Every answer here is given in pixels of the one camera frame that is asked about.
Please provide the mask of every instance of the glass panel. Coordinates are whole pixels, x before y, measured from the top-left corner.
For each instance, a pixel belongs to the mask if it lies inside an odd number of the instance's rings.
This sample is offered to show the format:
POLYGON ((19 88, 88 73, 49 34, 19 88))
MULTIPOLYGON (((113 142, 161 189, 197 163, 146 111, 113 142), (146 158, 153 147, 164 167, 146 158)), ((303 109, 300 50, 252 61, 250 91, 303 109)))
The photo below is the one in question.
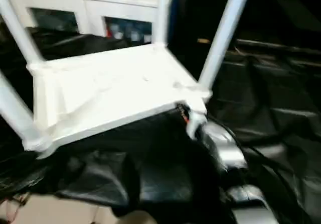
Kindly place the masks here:
POLYGON ((151 43, 151 22, 105 17, 107 37, 125 39, 134 45, 151 43))
POLYGON ((76 17, 73 12, 30 8, 35 20, 38 23, 38 27, 67 31, 67 32, 79 32, 76 17))

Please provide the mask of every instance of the tile floor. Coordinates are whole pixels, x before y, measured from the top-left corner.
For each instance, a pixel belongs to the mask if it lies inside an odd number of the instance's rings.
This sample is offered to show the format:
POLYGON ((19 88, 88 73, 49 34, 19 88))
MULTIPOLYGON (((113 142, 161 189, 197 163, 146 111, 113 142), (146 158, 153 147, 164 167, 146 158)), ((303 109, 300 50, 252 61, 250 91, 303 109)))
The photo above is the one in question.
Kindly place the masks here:
MULTIPOLYGON (((10 205, 10 213, 16 206, 10 205)), ((0 206, 0 216, 6 216, 6 203, 0 206)), ((91 224, 97 206, 79 201, 60 200, 51 196, 32 196, 19 210, 14 224, 91 224)), ((100 207, 95 221, 99 224, 116 224, 110 208, 100 207)))

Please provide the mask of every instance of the white cabinet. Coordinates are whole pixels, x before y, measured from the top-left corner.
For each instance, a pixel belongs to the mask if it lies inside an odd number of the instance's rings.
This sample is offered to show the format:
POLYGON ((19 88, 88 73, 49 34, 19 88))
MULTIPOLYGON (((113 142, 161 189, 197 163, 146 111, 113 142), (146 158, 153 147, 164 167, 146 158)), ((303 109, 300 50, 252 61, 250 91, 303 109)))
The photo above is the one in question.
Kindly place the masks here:
POLYGON ((11 0, 25 27, 37 26, 31 8, 72 12, 79 33, 106 36, 105 17, 153 23, 157 0, 11 0))

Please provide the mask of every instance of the black plastic sheet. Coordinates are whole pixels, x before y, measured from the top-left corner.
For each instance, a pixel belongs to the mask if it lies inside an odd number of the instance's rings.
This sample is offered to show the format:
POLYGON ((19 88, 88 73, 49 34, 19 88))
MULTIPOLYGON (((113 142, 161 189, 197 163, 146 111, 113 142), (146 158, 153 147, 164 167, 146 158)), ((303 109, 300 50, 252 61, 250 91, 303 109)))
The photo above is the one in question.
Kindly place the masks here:
MULTIPOLYGON (((128 46, 51 31, 33 36, 47 59, 128 46)), ((0 49, 1 58, 10 59, 1 70, 31 107, 25 61, 13 43, 0 49)), ((228 54, 208 103, 210 118, 234 132, 249 162, 250 181, 262 189, 280 223, 321 223, 319 76, 318 67, 287 58, 228 54)), ((45 160, 23 152, 1 123, 3 198, 31 191, 108 205, 118 215, 144 209, 159 223, 233 223, 213 160, 186 136, 178 110, 63 146, 45 160)))

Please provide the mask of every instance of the white pole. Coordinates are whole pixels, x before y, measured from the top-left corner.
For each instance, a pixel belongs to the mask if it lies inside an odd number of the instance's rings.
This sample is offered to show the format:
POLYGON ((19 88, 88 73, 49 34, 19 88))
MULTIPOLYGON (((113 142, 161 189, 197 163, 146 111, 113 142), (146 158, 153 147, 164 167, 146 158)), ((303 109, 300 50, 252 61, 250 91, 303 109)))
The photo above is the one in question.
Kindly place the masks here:
POLYGON ((211 49, 205 61, 199 84, 211 89, 247 0, 228 0, 211 49))
POLYGON ((42 61, 36 45, 20 24, 9 0, 0 0, 0 14, 28 63, 42 61))
POLYGON ((25 150, 45 151, 49 137, 34 124, 32 113, 0 71, 0 114, 22 139, 25 150))
POLYGON ((168 0, 158 0, 154 43, 167 43, 168 0))

